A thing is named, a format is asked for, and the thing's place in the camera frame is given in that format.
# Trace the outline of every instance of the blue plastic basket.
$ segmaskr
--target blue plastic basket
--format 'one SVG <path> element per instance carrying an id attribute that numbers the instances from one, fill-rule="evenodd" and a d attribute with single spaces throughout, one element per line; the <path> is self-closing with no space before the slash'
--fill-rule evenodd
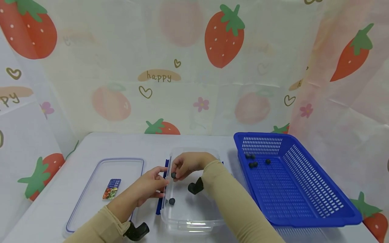
<path id="1" fill-rule="evenodd" d="M 249 192 L 272 225 L 343 227 L 362 222 L 356 207 L 295 137 L 236 133 L 234 140 Z M 255 159 L 246 159 L 246 154 Z M 254 161 L 258 166 L 249 168 Z"/>

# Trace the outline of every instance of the human arm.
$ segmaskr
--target human arm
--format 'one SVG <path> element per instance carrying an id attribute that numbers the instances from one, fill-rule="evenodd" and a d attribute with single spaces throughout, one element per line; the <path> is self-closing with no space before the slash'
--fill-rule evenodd
<path id="1" fill-rule="evenodd" d="M 155 167 L 104 206 L 95 216 L 69 236 L 64 243 L 116 243 L 130 227 L 129 217 L 149 198 L 162 198 L 168 181 L 159 175 L 166 167 Z"/>
<path id="2" fill-rule="evenodd" d="M 204 169 L 204 189 L 215 200 L 224 221 L 240 243 L 284 243 L 243 186 L 215 157 L 190 152 L 173 161 L 175 181 L 201 169 Z"/>

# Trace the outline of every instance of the hand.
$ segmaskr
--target hand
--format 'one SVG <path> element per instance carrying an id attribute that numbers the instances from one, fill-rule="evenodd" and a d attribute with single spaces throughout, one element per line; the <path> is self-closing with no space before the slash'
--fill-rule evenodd
<path id="1" fill-rule="evenodd" d="M 165 180 L 159 173 L 167 170 L 168 168 L 161 166 L 149 170 L 114 198 L 107 205 L 108 209 L 120 222 L 128 221 L 134 209 L 144 204 L 147 199 L 163 197 L 163 190 L 169 181 Z"/>
<path id="2" fill-rule="evenodd" d="M 172 172 L 175 172 L 174 181 L 183 180 L 194 171 L 203 170 L 207 164 L 216 160 L 215 156 L 207 152 L 185 152 L 173 160 Z"/>
<path id="3" fill-rule="evenodd" d="M 167 171 L 167 167 L 157 166 L 139 177 L 127 190 L 137 199 L 137 207 L 142 206 L 149 198 L 163 198 L 165 186 L 169 184 L 159 175 Z"/>

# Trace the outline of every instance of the black clip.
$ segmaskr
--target black clip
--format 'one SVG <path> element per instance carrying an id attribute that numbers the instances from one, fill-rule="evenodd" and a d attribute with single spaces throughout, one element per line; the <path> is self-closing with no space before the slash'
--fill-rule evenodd
<path id="1" fill-rule="evenodd" d="M 143 222 L 139 227 L 135 228 L 133 222 L 130 221 L 130 227 L 125 232 L 125 236 L 127 236 L 132 241 L 140 241 L 145 235 L 150 232 L 149 227 L 145 222 Z"/>
<path id="2" fill-rule="evenodd" d="M 193 195 L 196 195 L 197 193 L 201 192 L 203 189 L 204 189 L 204 185 L 201 177 L 199 177 L 196 183 L 190 183 L 188 186 L 188 191 L 190 191 L 190 193 L 192 193 Z"/>

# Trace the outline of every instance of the pink flower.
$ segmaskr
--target pink flower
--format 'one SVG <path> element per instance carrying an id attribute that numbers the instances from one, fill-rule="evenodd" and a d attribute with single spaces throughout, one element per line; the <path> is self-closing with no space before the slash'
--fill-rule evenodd
<path id="1" fill-rule="evenodd" d="M 309 116 L 312 114 L 312 111 L 313 111 L 312 104 L 309 103 L 309 104 L 307 104 L 306 107 L 304 107 L 304 106 L 300 107 L 300 111 L 303 112 L 303 113 L 301 113 L 301 117 L 306 116 L 307 118 L 309 118 Z"/>
<path id="2" fill-rule="evenodd" d="M 197 109 L 198 112 L 202 111 L 203 109 L 208 110 L 209 109 L 208 105 L 209 105 L 209 100 L 203 100 L 202 97 L 198 98 L 198 102 L 193 103 L 194 107 L 198 107 Z"/>
<path id="3" fill-rule="evenodd" d="M 50 102 L 47 102 L 47 101 L 43 102 L 40 105 L 40 108 L 42 109 L 43 114 L 45 114 L 46 119 L 47 119 L 47 115 L 54 113 L 54 109 L 51 108 Z"/>

